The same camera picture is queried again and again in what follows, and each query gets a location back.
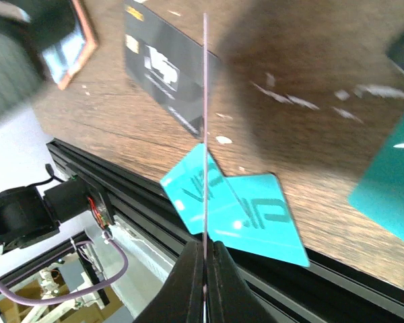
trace white logo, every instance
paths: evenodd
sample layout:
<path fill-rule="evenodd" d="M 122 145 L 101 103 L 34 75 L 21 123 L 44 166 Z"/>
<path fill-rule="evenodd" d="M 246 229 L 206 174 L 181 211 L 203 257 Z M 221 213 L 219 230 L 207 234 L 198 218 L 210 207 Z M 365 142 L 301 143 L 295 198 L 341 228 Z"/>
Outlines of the white logo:
<path fill-rule="evenodd" d="M 139 54 L 139 43 L 138 43 L 138 41 L 136 39 L 134 39 L 130 35 L 126 35 L 126 46 L 132 52 L 135 52 L 136 54 Z"/>
<path fill-rule="evenodd" d="M 171 64 L 166 56 L 158 52 L 154 47 L 145 45 L 149 56 L 145 57 L 145 68 L 149 69 L 158 79 L 162 80 L 170 89 L 178 89 L 178 77 L 180 70 Z"/>

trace printed logo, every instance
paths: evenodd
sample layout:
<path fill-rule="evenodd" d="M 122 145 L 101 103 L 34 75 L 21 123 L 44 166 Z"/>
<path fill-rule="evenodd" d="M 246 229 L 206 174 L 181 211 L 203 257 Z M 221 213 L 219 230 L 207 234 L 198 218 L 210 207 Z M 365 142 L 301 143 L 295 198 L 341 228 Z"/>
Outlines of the printed logo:
<path fill-rule="evenodd" d="M 215 164 L 208 164 L 208 172 L 216 169 Z M 223 178 L 218 176 L 208 183 L 208 200 L 215 199 L 212 188 L 223 182 Z M 203 170 L 192 176 L 191 183 L 195 189 L 190 192 L 181 188 L 182 192 L 199 203 L 203 202 Z M 267 221 L 269 222 L 290 222 L 290 216 L 284 201 L 280 199 L 244 199 L 239 198 L 240 204 L 245 210 L 248 219 L 243 222 L 243 226 L 252 227 L 253 229 L 265 230 Z"/>
<path fill-rule="evenodd" d="M 176 91 L 178 89 L 178 78 L 180 70 L 177 69 L 168 58 L 158 52 L 154 47 L 145 45 L 147 55 L 144 58 L 144 65 L 149 69 L 159 80 L 161 80 L 170 89 Z"/>
<path fill-rule="evenodd" d="M 132 52 L 139 54 L 139 43 L 136 39 L 134 39 L 134 37 L 126 35 L 126 46 Z"/>
<path fill-rule="evenodd" d="M 137 11 L 135 8 L 131 7 L 130 5 L 127 5 L 126 11 L 139 21 L 143 22 L 143 14 Z"/>

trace black card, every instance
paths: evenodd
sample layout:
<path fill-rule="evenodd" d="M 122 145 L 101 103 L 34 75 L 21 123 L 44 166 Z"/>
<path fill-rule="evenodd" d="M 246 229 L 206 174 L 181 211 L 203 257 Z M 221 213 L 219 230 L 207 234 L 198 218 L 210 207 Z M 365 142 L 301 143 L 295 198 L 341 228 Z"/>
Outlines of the black card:
<path fill-rule="evenodd" d="M 127 73 L 199 138 L 203 125 L 202 46 L 134 0 L 125 1 L 125 11 Z M 208 62 L 211 89 L 220 61 L 209 53 Z"/>

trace metal frame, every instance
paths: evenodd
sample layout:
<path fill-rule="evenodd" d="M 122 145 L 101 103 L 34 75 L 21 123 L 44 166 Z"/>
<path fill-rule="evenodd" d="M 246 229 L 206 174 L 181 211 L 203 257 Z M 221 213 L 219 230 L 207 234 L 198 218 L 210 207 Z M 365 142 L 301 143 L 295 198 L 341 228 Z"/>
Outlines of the metal frame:
<path fill-rule="evenodd" d="M 77 254 L 79 256 L 79 261 L 81 261 L 82 267 L 84 271 L 86 272 L 87 276 L 90 278 L 90 281 L 92 282 L 92 285 L 97 285 L 100 283 L 99 277 L 97 277 L 96 272 L 93 269 L 93 266 L 90 262 L 88 262 L 82 255 L 79 249 L 77 250 Z M 99 289 L 97 291 L 99 294 L 100 299 L 102 300 L 103 304 L 107 306 L 110 302 L 108 299 L 108 296 L 105 292 L 104 289 Z"/>
<path fill-rule="evenodd" d="M 81 232 L 80 234 L 77 234 L 76 236 L 72 237 L 75 242 L 81 242 L 85 240 L 89 240 L 85 232 Z M 72 243 L 70 240 L 66 240 L 62 242 L 61 244 L 47 250 L 40 256 L 37 256 L 36 258 L 33 258 L 32 260 L 27 261 L 25 264 L 22 264 L 21 266 L 17 267 L 13 271 L 7 273 L 6 275 L 3 275 L 0 277 L 0 281 L 3 284 L 8 284 L 10 281 L 13 281 L 17 277 L 19 279 L 15 280 L 12 284 L 10 284 L 8 287 L 11 288 L 18 283 L 22 282 L 24 279 L 27 279 L 28 277 L 34 275 L 37 273 L 40 269 L 47 267 L 48 265 L 52 264 L 53 262 L 57 261 L 61 257 L 65 256 L 66 254 L 69 253 L 69 251 L 66 251 L 69 247 L 72 247 Z M 46 261 L 47 259 L 51 258 L 51 261 L 49 263 L 46 263 L 43 267 L 38 268 L 38 265 Z"/>
<path fill-rule="evenodd" d="M 56 165 L 105 187 L 118 216 L 177 259 L 192 236 L 161 186 L 60 140 L 47 145 Z M 279 322 L 404 322 L 404 290 L 307 249 L 310 268 L 229 250 L 240 274 Z"/>

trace wooden table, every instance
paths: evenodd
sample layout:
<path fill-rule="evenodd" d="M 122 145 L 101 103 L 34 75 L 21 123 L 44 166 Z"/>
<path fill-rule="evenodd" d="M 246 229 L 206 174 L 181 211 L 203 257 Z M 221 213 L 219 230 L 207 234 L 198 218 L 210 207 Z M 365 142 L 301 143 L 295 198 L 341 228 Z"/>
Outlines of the wooden table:
<path fill-rule="evenodd" d="M 369 83 L 404 91 L 404 76 L 385 56 L 404 31 L 404 0 L 145 4 L 199 43 L 202 13 L 209 13 L 209 47 L 224 64 L 210 107 L 209 146 L 224 174 L 275 173 L 307 247 L 404 288 L 404 242 L 347 203 L 404 113 L 404 100 L 353 94 Z M 46 90 L 35 103 L 37 116 L 47 133 L 159 180 L 197 141 L 126 76 L 123 2 L 86 5 L 100 48 L 68 89 Z M 260 92 L 251 82 L 266 87 L 266 73 L 275 76 L 275 93 L 320 110 Z M 339 100 L 340 89 L 351 98 Z M 233 143 L 220 145 L 219 135 Z"/>

